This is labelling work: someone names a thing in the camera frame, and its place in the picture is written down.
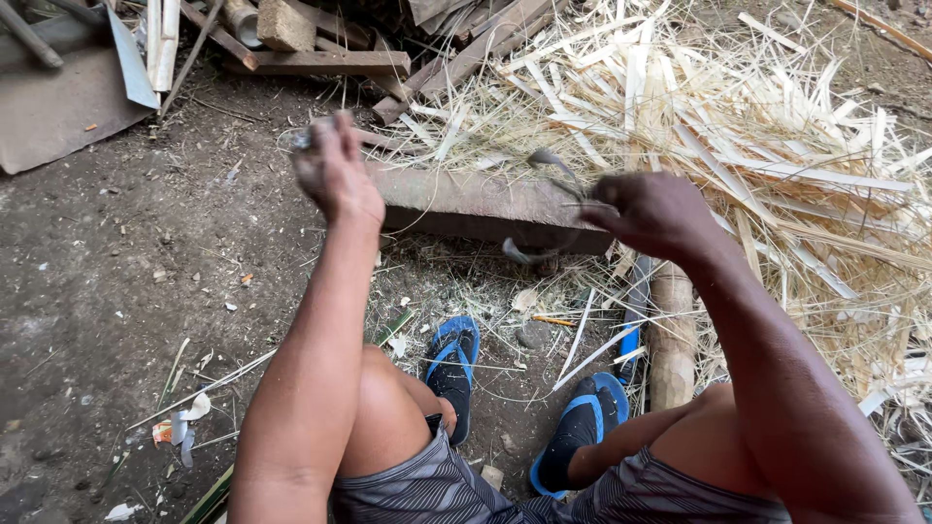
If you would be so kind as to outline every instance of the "flip-flop strap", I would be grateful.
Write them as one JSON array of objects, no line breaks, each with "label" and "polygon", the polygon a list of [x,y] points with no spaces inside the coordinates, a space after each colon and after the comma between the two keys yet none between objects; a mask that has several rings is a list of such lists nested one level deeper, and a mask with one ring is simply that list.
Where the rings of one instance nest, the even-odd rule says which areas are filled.
[{"label": "flip-flop strap", "polygon": [[453,350],[457,351],[459,363],[463,364],[463,369],[466,371],[466,379],[469,381],[470,386],[473,385],[473,363],[471,363],[466,358],[466,354],[463,353],[462,348],[459,346],[458,338],[454,339],[449,344],[446,344],[443,350],[437,353],[437,356],[433,359],[437,362],[431,362],[431,365],[427,368],[427,376],[424,377],[425,382],[431,377],[433,370],[436,369],[437,366],[440,365],[451,352],[453,352]]},{"label": "flip-flop strap", "polygon": [[567,404],[567,408],[563,410],[563,414],[560,415],[560,419],[563,419],[573,408],[582,406],[583,404],[588,404],[592,406],[593,412],[596,414],[596,434],[598,435],[597,442],[602,442],[602,439],[605,437],[605,422],[602,420],[602,405],[598,402],[598,397],[593,394],[585,394],[578,396]]}]

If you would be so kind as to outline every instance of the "left hand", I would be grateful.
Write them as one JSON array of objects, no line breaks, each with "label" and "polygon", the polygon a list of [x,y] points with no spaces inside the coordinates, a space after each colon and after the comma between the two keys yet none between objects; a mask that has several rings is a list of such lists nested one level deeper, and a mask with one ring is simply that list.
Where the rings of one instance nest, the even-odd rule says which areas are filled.
[{"label": "left hand", "polygon": [[378,230],[385,202],[365,172],[352,114],[339,111],[333,122],[322,119],[311,126],[310,147],[292,155],[297,182],[320,206],[327,224],[363,221]]}]

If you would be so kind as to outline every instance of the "bamboo pole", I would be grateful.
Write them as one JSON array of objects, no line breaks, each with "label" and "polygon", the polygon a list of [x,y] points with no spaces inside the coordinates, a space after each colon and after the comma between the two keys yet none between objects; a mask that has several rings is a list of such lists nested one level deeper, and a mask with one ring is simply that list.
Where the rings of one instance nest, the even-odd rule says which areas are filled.
[{"label": "bamboo pole", "polygon": [[651,299],[661,318],[648,329],[651,352],[651,412],[682,406],[692,400],[695,384],[696,323],[692,283],[679,266],[668,262],[657,269]]}]

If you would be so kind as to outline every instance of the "person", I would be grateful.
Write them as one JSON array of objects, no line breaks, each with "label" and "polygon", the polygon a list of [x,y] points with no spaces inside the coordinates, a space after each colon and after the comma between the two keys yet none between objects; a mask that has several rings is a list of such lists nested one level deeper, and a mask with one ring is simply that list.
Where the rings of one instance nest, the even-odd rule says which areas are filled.
[{"label": "person", "polygon": [[333,122],[294,155],[326,241],[243,422],[231,523],[324,522],[328,499],[337,522],[922,522],[855,401],[696,186],[664,172],[603,178],[582,218],[688,274],[733,384],[625,421],[610,380],[581,379],[531,480],[582,492],[508,502],[452,450],[469,432],[472,319],[441,326],[425,381],[363,345],[385,207],[351,116]]}]

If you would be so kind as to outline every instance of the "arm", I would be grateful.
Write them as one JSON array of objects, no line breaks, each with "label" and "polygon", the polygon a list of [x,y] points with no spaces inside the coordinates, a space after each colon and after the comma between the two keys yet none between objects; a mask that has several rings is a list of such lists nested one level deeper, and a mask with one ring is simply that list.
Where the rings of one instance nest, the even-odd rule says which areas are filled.
[{"label": "arm", "polygon": [[816,348],[702,195],[668,173],[605,178],[583,217],[689,275],[719,334],[741,430],[794,522],[921,522],[906,483]]},{"label": "arm", "polygon": [[326,520],[356,417],[363,315],[384,216],[351,121],[338,116],[336,130],[319,124],[319,147],[295,154],[299,182],[327,218],[327,236],[291,329],[246,412],[233,523]]}]

